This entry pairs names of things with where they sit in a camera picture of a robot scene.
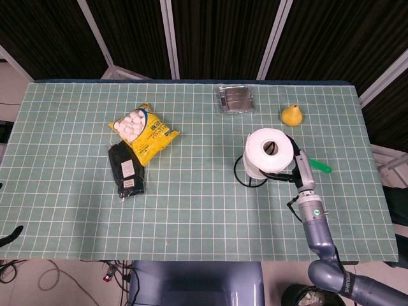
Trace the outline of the black box on floor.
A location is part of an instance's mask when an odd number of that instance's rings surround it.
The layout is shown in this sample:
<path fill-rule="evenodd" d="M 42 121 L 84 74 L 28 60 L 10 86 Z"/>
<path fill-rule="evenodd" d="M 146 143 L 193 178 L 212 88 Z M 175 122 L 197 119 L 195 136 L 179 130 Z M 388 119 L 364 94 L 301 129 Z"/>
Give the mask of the black box on floor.
<path fill-rule="evenodd" d="M 0 120 L 0 143 L 8 143 L 13 125 L 13 122 Z"/>

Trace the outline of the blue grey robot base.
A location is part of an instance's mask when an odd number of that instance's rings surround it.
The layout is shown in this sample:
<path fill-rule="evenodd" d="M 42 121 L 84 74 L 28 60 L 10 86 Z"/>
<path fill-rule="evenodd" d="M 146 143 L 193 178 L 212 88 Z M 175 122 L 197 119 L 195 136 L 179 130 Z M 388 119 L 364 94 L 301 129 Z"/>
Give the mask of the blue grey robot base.
<path fill-rule="evenodd" d="M 261 263 L 134 261 L 126 306 L 265 306 Z"/>

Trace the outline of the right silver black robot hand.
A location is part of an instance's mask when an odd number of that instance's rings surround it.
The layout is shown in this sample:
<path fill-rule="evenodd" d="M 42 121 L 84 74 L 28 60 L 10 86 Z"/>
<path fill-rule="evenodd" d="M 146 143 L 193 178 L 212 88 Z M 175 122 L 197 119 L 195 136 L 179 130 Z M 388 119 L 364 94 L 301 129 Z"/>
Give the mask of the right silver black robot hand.
<path fill-rule="evenodd" d="M 259 169 L 259 171 L 268 179 L 295 183 L 295 186 L 299 193 L 304 191 L 313 191 L 316 187 L 316 184 L 310 167 L 309 159 L 306 153 L 297 146 L 292 137 L 288 135 L 286 137 L 290 139 L 293 147 L 293 161 L 295 162 L 295 167 L 292 169 L 291 174 L 272 173 L 263 171 L 262 169 Z"/>

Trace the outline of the white metal frame foot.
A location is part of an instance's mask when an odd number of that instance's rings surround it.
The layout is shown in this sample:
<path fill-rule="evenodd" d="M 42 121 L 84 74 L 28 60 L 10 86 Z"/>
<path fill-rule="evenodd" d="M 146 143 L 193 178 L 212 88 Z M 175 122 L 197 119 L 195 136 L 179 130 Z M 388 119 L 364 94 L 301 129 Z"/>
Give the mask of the white metal frame foot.
<path fill-rule="evenodd" d="M 408 187 L 408 153 L 372 144 L 381 182 L 388 187 Z"/>

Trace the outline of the yellow marshmallow bag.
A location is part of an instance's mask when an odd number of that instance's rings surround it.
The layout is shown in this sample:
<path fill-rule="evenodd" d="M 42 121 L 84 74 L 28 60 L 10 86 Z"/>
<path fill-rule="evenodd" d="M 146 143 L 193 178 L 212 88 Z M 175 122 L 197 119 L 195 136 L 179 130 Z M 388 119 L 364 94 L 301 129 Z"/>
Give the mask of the yellow marshmallow bag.
<path fill-rule="evenodd" d="M 168 127 L 146 103 L 108 126 L 131 148 L 142 166 L 179 135 L 179 131 Z"/>

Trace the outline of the red hand clapper toy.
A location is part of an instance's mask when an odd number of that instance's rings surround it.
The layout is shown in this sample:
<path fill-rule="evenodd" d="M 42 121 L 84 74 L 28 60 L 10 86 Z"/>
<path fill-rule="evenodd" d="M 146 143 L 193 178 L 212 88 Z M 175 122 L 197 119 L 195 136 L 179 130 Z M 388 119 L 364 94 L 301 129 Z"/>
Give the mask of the red hand clapper toy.
<path fill-rule="evenodd" d="M 319 170 L 321 172 L 324 172 L 324 173 L 331 173 L 332 172 L 332 168 L 330 166 L 328 166 L 327 164 L 322 163 L 320 161 L 317 161 L 315 159 L 310 158 L 309 159 L 309 164 L 310 164 L 311 167 L 313 167 L 314 169 Z"/>

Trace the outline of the black trash bin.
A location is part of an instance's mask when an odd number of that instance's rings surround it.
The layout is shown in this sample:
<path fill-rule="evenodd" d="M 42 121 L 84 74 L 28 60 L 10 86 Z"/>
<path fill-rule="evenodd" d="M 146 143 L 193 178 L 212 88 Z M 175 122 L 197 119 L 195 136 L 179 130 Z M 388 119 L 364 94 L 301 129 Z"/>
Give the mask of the black trash bin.
<path fill-rule="evenodd" d="M 292 284 L 285 289 L 281 306 L 346 306 L 336 293 L 315 286 Z"/>

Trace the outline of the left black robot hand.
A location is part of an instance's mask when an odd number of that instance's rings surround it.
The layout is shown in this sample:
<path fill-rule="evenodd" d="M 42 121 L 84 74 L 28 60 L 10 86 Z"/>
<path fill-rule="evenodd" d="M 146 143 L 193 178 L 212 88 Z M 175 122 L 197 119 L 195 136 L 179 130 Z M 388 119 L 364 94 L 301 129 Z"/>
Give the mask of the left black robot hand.
<path fill-rule="evenodd" d="M 23 231 L 24 226 L 20 225 L 17 226 L 13 232 L 3 238 L 0 238 L 0 248 L 4 247 L 5 245 L 8 245 L 10 243 L 12 243 L 13 241 L 15 241 L 21 234 L 21 232 Z"/>

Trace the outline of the green white grid tablecloth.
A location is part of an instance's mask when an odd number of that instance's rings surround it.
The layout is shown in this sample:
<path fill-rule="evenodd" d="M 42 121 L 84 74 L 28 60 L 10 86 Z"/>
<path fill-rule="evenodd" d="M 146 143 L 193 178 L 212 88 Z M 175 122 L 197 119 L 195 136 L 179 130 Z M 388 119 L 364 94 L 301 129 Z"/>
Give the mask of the green white grid tablecloth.
<path fill-rule="evenodd" d="M 299 260 L 310 252 L 288 209 L 287 182 L 246 188 L 237 162 L 248 134 L 277 128 L 332 168 L 316 192 L 343 261 L 395 261 L 397 244 L 353 86 L 273 82 L 255 111 L 221 114 L 216 84 L 45 82 L 28 85 L 0 165 L 0 258 Z M 145 169 L 145 192 L 122 200 L 108 123 L 142 103 L 179 135 Z M 298 105 L 298 126 L 281 121 Z"/>

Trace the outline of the white toilet paper roll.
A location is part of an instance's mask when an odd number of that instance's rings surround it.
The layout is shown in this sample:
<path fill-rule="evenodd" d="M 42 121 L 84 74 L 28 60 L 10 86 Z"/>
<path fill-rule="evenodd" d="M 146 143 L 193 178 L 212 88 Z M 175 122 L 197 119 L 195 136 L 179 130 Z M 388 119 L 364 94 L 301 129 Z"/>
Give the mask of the white toilet paper roll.
<path fill-rule="evenodd" d="M 246 140 L 243 163 L 246 174 L 253 179 L 265 179 L 261 173 L 280 173 L 293 160 L 291 140 L 278 129 L 263 128 L 251 133 Z"/>

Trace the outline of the yellow pear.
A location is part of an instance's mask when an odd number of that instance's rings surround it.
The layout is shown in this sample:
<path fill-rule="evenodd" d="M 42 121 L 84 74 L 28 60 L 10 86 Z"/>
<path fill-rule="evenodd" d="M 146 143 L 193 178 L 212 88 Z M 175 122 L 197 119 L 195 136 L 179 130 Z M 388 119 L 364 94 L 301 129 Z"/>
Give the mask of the yellow pear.
<path fill-rule="evenodd" d="M 298 126 L 302 123 L 303 114 L 298 105 L 291 105 L 281 113 L 281 121 L 287 126 Z"/>

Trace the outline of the black packaged cloth item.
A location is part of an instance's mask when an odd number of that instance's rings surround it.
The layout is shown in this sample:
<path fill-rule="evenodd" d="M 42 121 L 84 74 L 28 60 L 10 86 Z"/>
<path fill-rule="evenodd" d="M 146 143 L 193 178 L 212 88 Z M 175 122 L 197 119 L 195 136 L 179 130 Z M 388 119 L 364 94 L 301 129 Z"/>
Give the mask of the black packaged cloth item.
<path fill-rule="evenodd" d="M 143 194 L 145 168 L 131 147 L 125 141 L 116 143 L 108 150 L 108 158 L 119 197 Z"/>

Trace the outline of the dark folding screen panel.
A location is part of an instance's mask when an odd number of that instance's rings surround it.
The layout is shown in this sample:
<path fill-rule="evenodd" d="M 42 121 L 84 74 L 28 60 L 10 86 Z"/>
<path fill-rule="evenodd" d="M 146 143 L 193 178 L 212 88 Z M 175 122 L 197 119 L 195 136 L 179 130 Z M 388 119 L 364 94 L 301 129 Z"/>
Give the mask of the dark folding screen panel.
<path fill-rule="evenodd" d="M 108 64 L 105 78 L 172 79 L 165 0 L 77 0 Z"/>
<path fill-rule="evenodd" d="M 172 78 L 263 80 L 293 0 L 159 0 Z"/>
<path fill-rule="evenodd" d="M 0 0 L 0 46 L 34 80 L 100 79 L 108 67 L 77 0 Z"/>
<path fill-rule="evenodd" d="M 408 0 L 293 0 L 266 79 L 343 80 L 362 94 L 408 49 Z"/>
<path fill-rule="evenodd" d="M 408 152 L 408 49 L 360 96 L 370 142 Z"/>

